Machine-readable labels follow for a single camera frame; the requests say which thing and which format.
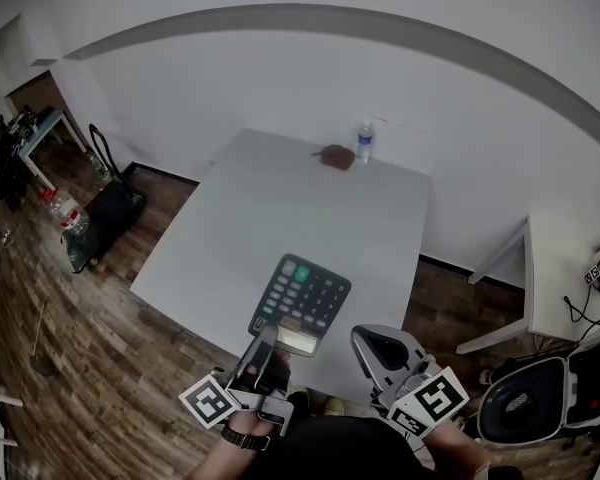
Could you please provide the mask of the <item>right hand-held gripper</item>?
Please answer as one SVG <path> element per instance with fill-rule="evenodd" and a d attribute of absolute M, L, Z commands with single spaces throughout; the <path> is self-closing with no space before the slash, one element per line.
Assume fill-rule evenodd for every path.
<path fill-rule="evenodd" d="M 350 342 L 365 377 L 381 391 L 376 410 L 395 428 L 425 437 L 469 401 L 452 369 L 431 355 L 423 357 L 423 348 L 403 330 L 356 325 Z M 414 367 L 394 380 L 395 366 Z"/>

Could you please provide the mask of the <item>person's black shirt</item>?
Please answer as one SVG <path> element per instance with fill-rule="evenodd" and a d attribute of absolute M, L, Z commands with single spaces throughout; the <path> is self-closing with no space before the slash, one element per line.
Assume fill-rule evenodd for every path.
<path fill-rule="evenodd" d="M 260 453 L 243 480 L 436 480 L 404 437 L 372 418 L 308 418 Z"/>

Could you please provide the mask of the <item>clear water bottle blue label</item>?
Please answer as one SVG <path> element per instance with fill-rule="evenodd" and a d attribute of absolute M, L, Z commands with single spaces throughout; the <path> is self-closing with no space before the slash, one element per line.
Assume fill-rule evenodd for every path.
<path fill-rule="evenodd" d="M 356 158 L 367 163 L 372 156 L 375 130 L 371 122 L 363 122 L 356 132 Z"/>

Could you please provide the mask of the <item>black calculator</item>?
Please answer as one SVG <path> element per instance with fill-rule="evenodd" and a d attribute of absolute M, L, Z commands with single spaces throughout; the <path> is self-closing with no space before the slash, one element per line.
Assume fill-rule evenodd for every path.
<path fill-rule="evenodd" d="M 346 278 L 287 253 L 279 260 L 248 331 L 256 337 L 274 325 L 278 328 L 278 348 L 313 357 L 350 290 Z"/>

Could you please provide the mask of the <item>clear plastic bottle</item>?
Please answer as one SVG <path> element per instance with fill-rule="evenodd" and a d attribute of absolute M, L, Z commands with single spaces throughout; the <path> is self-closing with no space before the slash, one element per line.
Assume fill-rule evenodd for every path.
<path fill-rule="evenodd" d="M 102 164 L 99 157 L 93 151 L 89 151 L 87 153 L 87 157 L 88 157 L 96 175 L 102 180 L 108 180 L 110 178 L 109 171 Z"/>

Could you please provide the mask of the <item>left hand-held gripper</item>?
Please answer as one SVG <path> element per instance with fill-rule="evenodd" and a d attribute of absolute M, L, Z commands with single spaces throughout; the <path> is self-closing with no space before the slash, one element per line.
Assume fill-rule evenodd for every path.
<path fill-rule="evenodd" d="M 286 395 L 291 370 L 277 364 L 277 336 L 275 325 L 265 325 L 233 371 L 213 370 L 179 395 L 204 428 L 226 423 L 240 411 L 277 426 L 279 435 L 285 436 L 294 406 Z"/>

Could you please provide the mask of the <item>white side desk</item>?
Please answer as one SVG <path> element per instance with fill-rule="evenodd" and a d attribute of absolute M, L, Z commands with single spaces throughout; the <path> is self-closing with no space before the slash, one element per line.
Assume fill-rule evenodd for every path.
<path fill-rule="evenodd" d="M 469 276 L 474 285 L 493 274 L 517 250 L 524 255 L 523 316 L 495 331 L 459 344 L 467 355 L 525 333 L 575 342 L 600 320 L 600 294 L 584 280 L 594 266 L 594 239 L 559 214 L 534 212 L 493 249 Z"/>

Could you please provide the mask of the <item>dark clutter pile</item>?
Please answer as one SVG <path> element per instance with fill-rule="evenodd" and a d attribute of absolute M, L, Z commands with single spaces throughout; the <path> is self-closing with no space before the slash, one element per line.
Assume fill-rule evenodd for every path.
<path fill-rule="evenodd" d="M 31 173 L 16 152 L 16 139 L 8 133 L 0 114 L 0 202 L 15 212 L 23 204 Z"/>

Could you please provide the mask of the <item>dustpan with stick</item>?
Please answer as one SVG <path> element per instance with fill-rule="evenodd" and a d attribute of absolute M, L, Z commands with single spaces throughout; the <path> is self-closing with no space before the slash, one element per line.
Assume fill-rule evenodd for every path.
<path fill-rule="evenodd" d="M 47 306 L 47 301 L 42 304 L 40 309 L 39 317 L 36 324 L 36 331 L 34 336 L 34 343 L 32 352 L 29 356 L 30 365 L 32 369 L 44 378 L 53 378 L 55 376 L 55 366 L 49 357 L 40 355 L 38 353 L 38 343 L 41 333 L 42 322 L 44 318 L 44 312 Z"/>

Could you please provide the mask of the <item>black platform trolley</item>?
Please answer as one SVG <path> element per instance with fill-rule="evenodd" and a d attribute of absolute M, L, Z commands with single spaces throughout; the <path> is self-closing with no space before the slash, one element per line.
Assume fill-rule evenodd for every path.
<path fill-rule="evenodd" d="M 95 154 L 111 179 L 78 211 L 77 225 L 62 232 L 61 244 L 74 274 L 97 265 L 146 206 L 146 196 L 120 171 L 102 132 L 90 124 L 89 134 Z"/>

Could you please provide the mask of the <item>white table with grey top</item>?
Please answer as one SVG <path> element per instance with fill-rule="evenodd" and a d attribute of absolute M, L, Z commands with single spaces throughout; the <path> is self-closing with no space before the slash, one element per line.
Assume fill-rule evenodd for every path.
<path fill-rule="evenodd" d="M 34 163 L 31 155 L 35 151 L 36 147 L 48 136 L 52 135 L 56 138 L 59 144 L 62 144 L 62 139 L 55 133 L 56 126 L 62 123 L 68 131 L 70 137 L 77 144 L 82 153 L 87 153 L 87 147 L 84 141 L 78 136 L 75 128 L 71 124 L 70 120 L 62 110 L 52 110 L 50 114 L 42 121 L 42 123 L 36 128 L 33 134 L 25 141 L 24 145 L 20 148 L 18 156 L 20 160 L 25 164 L 29 171 L 39 179 L 43 185 L 53 191 L 55 186 L 45 176 L 45 174 L 39 169 Z"/>

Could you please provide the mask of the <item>large jug with red cap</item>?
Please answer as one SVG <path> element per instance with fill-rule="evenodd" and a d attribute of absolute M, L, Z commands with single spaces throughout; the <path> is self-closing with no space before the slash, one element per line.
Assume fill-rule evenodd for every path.
<path fill-rule="evenodd" d="M 64 189 L 45 189 L 41 200 L 47 206 L 51 217 L 64 232 L 73 236 L 86 233 L 90 219 L 85 209 Z"/>

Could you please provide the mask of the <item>black wristwatch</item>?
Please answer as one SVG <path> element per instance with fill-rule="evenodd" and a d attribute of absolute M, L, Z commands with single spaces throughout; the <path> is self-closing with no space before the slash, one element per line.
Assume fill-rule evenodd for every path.
<path fill-rule="evenodd" d="M 271 442 L 271 433 L 272 426 L 269 424 L 253 428 L 227 424 L 221 432 L 221 437 L 241 450 L 261 452 L 268 448 Z"/>

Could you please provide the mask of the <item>person's right forearm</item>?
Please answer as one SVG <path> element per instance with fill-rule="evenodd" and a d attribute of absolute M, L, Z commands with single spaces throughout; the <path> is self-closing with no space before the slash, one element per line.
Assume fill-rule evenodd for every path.
<path fill-rule="evenodd" d="M 436 470 L 447 480 L 473 480 L 492 462 L 491 454 L 451 421 L 431 430 L 423 443 Z"/>

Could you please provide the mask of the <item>black bag with white stripes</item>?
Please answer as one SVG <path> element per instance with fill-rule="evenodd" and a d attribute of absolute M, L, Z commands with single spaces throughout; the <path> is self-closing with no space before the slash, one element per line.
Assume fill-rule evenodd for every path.
<path fill-rule="evenodd" d="M 600 427 L 600 341 L 578 348 L 569 356 L 568 368 L 571 394 L 566 427 Z"/>

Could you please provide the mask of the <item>brown leather pouch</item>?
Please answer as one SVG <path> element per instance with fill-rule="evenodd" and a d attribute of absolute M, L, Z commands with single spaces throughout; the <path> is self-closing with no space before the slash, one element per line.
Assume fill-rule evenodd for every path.
<path fill-rule="evenodd" d="M 353 151 L 338 144 L 324 146 L 319 151 L 314 152 L 313 156 L 318 157 L 322 165 L 340 171 L 347 171 L 356 160 L 356 155 Z"/>

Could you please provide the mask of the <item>person's left forearm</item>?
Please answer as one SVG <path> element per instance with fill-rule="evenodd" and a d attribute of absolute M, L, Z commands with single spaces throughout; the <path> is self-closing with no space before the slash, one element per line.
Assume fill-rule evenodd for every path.
<path fill-rule="evenodd" d="M 226 428 L 252 437 L 268 437 L 274 425 L 263 421 L 255 412 L 237 411 Z M 258 455 L 258 451 L 241 448 L 220 438 L 206 458 L 184 480 L 238 480 Z"/>

